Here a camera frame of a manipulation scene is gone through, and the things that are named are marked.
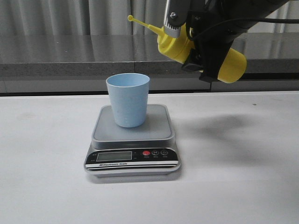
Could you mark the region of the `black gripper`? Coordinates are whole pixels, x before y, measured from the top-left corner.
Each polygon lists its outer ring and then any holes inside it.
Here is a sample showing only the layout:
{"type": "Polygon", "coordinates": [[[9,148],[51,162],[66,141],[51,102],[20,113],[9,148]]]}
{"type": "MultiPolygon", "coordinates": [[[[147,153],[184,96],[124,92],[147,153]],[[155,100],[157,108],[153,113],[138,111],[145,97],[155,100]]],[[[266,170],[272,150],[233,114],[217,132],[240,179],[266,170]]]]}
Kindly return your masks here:
{"type": "Polygon", "coordinates": [[[222,81],[220,68],[235,38],[250,28],[248,0],[193,0],[186,32],[194,41],[203,71],[199,80],[222,81]]]}

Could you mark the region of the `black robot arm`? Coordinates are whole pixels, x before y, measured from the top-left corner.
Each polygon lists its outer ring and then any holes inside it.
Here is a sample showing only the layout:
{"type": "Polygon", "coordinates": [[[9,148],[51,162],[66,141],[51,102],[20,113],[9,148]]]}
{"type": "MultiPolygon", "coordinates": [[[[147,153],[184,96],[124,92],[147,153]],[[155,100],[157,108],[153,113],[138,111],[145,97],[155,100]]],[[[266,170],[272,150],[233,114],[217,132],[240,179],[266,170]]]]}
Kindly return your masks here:
{"type": "Polygon", "coordinates": [[[246,71],[247,59],[231,48],[235,38],[267,16],[285,0],[192,0],[186,33],[194,49],[182,65],[185,71],[201,72],[200,80],[233,83],[246,71]]]}

